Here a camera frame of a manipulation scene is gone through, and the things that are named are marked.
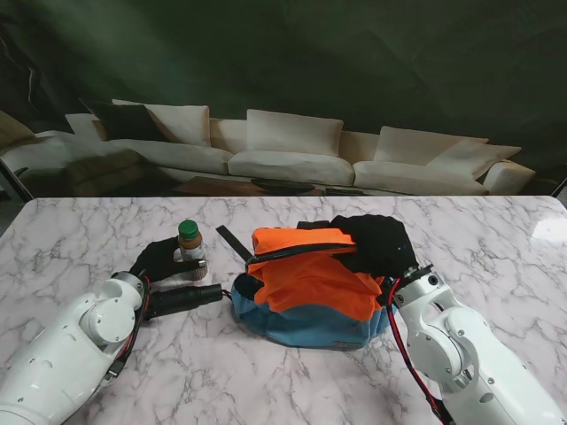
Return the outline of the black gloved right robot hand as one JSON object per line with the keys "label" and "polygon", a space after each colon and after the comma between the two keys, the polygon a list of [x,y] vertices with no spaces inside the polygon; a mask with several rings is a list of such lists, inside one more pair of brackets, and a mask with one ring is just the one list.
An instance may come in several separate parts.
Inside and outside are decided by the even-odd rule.
{"label": "black gloved right robot hand", "polygon": [[330,227],[350,236],[356,245],[356,252],[335,255],[354,273],[402,278],[406,272],[418,268],[404,224],[391,216],[337,216],[330,222]]}

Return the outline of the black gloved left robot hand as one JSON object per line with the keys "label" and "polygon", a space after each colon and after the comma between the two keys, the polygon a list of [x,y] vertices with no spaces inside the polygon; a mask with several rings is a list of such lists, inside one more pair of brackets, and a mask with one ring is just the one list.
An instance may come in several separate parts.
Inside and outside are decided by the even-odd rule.
{"label": "black gloved left robot hand", "polygon": [[128,272],[138,278],[146,277],[150,283],[154,283],[176,274],[198,270],[206,265],[204,259],[176,261],[174,254],[178,248],[176,237],[152,242],[138,255]]}

